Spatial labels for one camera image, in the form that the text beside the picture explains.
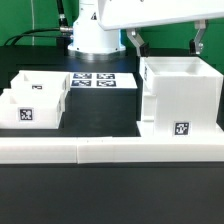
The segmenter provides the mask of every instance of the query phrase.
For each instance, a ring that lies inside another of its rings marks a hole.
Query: cable
[[[31,12],[32,12],[32,29],[35,29],[35,14],[34,14],[34,2],[30,0]]]
[[[49,32],[49,31],[60,31],[60,29],[59,28],[44,28],[44,29],[28,30],[28,31],[22,33],[21,35],[17,35],[17,37],[15,36],[14,38],[12,38],[12,39],[15,39],[15,40],[11,43],[11,45],[15,45],[26,34],[39,33],[39,32]]]
[[[62,0],[57,0],[57,7],[59,13],[59,26],[68,26],[68,20],[65,17],[64,6]]]
[[[16,39],[16,38],[23,38],[23,37],[45,37],[45,38],[57,38],[61,36],[46,36],[46,35],[30,35],[30,34],[21,34],[21,35],[16,35],[13,37],[10,37],[5,43],[4,46],[6,46],[11,40]]]

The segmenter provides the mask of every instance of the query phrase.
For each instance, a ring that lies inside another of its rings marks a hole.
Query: tall white box
[[[142,58],[140,74],[142,122],[154,135],[216,132],[222,74],[197,57]]]

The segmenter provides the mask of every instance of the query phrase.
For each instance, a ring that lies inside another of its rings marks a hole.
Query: white box
[[[216,132],[222,74],[197,57],[142,58],[140,74],[144,80],[142,122],[153,118],[155,135]],[[151,107],[148,114],[145,105]]]
[[[65,111],[64,92],[4,89],[0,108],[0,128],[57,129]]]
[[[11,88],[49,92],[63,90],[64,97],[66,97],[70,90],[70,73],[21,70],[19,74],[12,79]]]

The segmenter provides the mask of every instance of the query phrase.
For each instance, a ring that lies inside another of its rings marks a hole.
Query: metal bracket
[[[189,42],[190,54],[200,54],[203,50],[203,43],[201,40],[205,34],[208,26],[207,20],[199,20],[195,22],[195,29],[198,29],[196,37]]]
[[[137,29],[127,29],[127,36],[129,40],[136,47],[137,55],[139,57],[149,56],[149,44],[145,43],[144,40],[139,35]]]

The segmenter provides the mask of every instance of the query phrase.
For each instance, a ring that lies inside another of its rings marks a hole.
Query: black cable
[[[61,36],[46,36],[46,35],[30,35],[30,34],[22,34],[22,35],[16,35],[13,37],[10,37],[5,43],[4,46],[6,46],[11,40],[16,39],[16,38],[23,38],[23,37],[45,37],[45,38],[57,38]]]
[[[12,38],[15,40],[11,43],[11,45],[15,45],[26,34],[49,32],[49,31],[60,31],[60,28],[43,28],[43,29],[28,30],[28,31],[22,33],[21,35],[18,35],[17,37]]]
[[[59,13],[59,26],[68,26],[68,20],[65,17],[64,6],[62,0],[57,0],[57,7]]]
[[[57,0],[57,5],[58,5],[58,13],[65,14],[62,0]]]

